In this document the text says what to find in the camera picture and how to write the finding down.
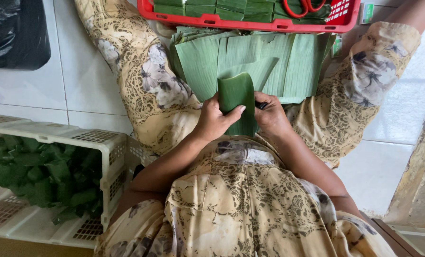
white plastic crate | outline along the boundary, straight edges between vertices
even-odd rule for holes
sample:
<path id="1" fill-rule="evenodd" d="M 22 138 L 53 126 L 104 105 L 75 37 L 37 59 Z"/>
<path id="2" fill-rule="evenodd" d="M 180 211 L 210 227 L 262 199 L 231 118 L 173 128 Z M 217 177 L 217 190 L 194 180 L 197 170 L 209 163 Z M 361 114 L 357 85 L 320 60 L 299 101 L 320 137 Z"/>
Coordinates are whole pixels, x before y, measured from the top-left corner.
<path id="1" fill-rule="evenodd" d="M 138 142 L 123 134 L 29 119 L 0 116 L 0 134 L 34 138 L 41 143 L 66 143 L 101 151 L 103 214 L 100 219 L 82 218 L 53 225 L 61 208 L 30 206 L 9 189 L 0 188 L 0 237 L 73 247 L 94 248 L 95 238 L 106 230 L 119 198 L 140 164 Z"/>

black plastic bag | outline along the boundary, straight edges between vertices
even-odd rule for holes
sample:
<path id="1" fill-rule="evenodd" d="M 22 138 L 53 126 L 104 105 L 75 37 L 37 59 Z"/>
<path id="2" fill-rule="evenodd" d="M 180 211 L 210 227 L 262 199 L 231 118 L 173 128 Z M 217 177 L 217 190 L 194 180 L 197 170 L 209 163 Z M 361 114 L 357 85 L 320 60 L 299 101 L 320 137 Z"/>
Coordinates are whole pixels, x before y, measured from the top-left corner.
<path id="1" fill-rule="evenodd" d="M 50 57 L 43 0 L 0 0 L 0 68 L 35 70 Z"/>

white tile floor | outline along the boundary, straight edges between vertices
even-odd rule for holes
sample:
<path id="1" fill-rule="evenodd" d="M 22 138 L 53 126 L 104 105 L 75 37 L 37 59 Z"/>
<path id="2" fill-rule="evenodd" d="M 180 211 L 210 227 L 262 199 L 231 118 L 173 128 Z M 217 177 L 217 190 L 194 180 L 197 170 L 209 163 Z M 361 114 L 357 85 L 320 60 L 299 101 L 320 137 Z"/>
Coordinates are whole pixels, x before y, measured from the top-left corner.
<path id="1" fill-rule="evenodd" d="M 400 0 L 375 0 L 376 20 Z M 0 114 L 130 134 L 119 89 L 71 0 L 45 0 L 51 59 L 37 71 L 0 69 Z M 352 44 L 366 31 L 344 37 Z M 363 141 L 341 160 L 338 175 L 360 209 L 385 214 L 425 117 L 425 33 L 403 78 L 389 92 Z"/>

label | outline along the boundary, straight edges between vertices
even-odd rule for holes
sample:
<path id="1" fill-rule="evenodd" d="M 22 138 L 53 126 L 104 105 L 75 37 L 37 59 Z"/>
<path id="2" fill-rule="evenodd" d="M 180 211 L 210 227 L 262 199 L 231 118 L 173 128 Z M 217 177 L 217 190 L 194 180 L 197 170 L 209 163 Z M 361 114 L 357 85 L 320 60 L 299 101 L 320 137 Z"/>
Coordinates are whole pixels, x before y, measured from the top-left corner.
<path id="1" fill-rule="evenodd" d="M 373 22 L 374 4 L 361 4 L 360 24 Z"/>
<path id="2" fill-rule="evenodd" d="M 336 36 L 333 46 L 331 47 L 331 57 L 341 57 L 343 55 L 343 39 L 340 35 Z"/>

plastic crate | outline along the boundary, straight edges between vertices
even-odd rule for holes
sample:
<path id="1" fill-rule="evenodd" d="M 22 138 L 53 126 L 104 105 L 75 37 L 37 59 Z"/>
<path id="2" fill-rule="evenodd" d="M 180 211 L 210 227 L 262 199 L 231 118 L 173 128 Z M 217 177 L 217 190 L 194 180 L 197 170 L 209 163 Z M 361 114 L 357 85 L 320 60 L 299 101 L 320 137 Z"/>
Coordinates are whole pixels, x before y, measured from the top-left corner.
<path id="1" fill-rule="evenodd" d="M 221 20 L 217 14 L 203 14 L 200 18 L 153 12 L 150 0 L 138 0 L 138 11 L 149 20 L 194 27 L 217 27 L 223 29 L 242 29 L 256 31 L 277 31 L 295 33 L 345 33 L 353 28 L 357 21 L 359 0 L 332 0 L 332 12 L 326 25 L 295 25 L 289 19 L 276 19 L 272 23 Z"/>
<path id="2" fill-rule="evenodd" d="M 0 135 L 34 138 L 42 143 L 66 143 L 101 151 L 103 214 L 99 219 L 82 218 L 54 225 L 51 220 L 62 208 L 30 206 L 11 190 L 0 188 L 0 237 L 73 247 L 94 248 L 95 238 L 108 227 L 119 198 L 140 163 L 139 143 L 123 133 L 29 119 L 0 116 Z"/>

